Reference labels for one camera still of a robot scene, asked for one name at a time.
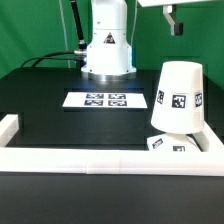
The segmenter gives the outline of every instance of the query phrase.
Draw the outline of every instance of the white paper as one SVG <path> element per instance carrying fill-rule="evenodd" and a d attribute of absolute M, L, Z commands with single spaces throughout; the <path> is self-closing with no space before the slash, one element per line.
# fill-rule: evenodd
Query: white paper
<path fill-rule="evenodd" d="M 139 93 L 87 93 L 69 92 L 63 107 L 94 108 L 147 108 L 143 94 Z"/>

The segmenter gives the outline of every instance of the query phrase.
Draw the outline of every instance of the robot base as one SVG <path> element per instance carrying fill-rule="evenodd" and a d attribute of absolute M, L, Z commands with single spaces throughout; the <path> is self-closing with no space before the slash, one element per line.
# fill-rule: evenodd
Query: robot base
<path fill-rule="evenodd" d="M 102 74 L 95 74 L 90 72 L 82 71 L 82 77 L 85 79 L 92 79 L 102 82 L 107 81 L 124 81 L 128 79 L 135 79 L 136 78 L 136 71 L 131 73 L 121 74 L 121 75 L 102 75 Z"/>

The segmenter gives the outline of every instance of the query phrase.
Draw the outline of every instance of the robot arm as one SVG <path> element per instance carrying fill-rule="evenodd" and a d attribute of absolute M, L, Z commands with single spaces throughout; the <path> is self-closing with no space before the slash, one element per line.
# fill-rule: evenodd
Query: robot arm
<path fill-rule="evenodd" d="M 152 7 L 160 5 L 174 5 L 192 2 L 208 2 L 215 0 L 138 0 L 142 7 Z"/>
<path fill-rule="evenodd" d="M 208 2 L 215 0 L 138 0 L 142 7 L 163 6 L 163 14 L 171 26 L 171 35 L 183 35 L 183 23 L 176 20 L 176 4 Z"/>

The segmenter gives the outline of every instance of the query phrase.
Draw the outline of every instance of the white foam block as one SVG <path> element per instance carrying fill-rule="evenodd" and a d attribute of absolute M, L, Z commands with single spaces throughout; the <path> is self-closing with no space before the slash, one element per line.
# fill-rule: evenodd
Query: white foam block
<path fill-rule="evenodd" d="M 139 93 L 69 92 L 63 107 L 147 108 L 147 104 Z"/>
<path fill-rule="evenodd" d="M 18 130 L 18 115 L 6 115 L 0 122 L 0 147 L 5 147 Z"/>

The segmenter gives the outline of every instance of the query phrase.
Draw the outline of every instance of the cable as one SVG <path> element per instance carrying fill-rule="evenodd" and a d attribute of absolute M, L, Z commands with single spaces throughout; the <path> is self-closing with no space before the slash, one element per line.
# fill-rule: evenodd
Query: cable
<path fill-rule="evenodd" d="M 66 48 L 66 51 L 68 51 L 68 36 L 67 36 L 67 30 L 66 30 L 66 25 L 65 25 L 64 9 L 63 9 L 61 0 L 59 0 L 59 7 L 60 7 L 60 12 L 61 12 L 61 21 L 62 21 L 62 27 L 63 27 L 63 32 L 64 32 L 65 48 Z M 68 67 L 71 68 L 71 63 L 69 60 L 68 60 Z"/>
<path fill-rule="evenodd" d="M 44 57 L 53 57 L 53 56 L 60 56 L 60 55 L 66 55 L 66 54 L 74 55 L 74 51 L 62 51 L 62 52 L 55 52 L 55 53 L 44 55 L 43 57 L 39 57 L 39 59 L 35 63 L 33 63 L 31 67 L 36 67 L 36 65 L 39 64 L 42 61 L 42 58 Z"/>
<path fill-rule="evenodd" d="M 137 15 L 138 15 L 138 0 L 135 0 L 135 15 L 134 15 L 132 34 L 131 34 L 131 47 L 133 47 L 133 39 L 134 39 L 134 34 L 135 34 Z"/>
<path fill-rule="evenodd" d="M 23 68 L 28 62 L 30 61 L 34 61 L 34 60 L 38 60 L 39 63 L 45 59 L 48 59 L 48 60 L 60 60 L 60 61 L 66 61 L 66 60 L 69 60 L 69 61 L 74 61 L 75 58 L 52 58 L 52 57 L 37 57 L 37 58 L 30 58 L 29 60 L 26 60 L 25 62 L 23 62 L 23 64 L 21 65 L 21 68 Z"/>

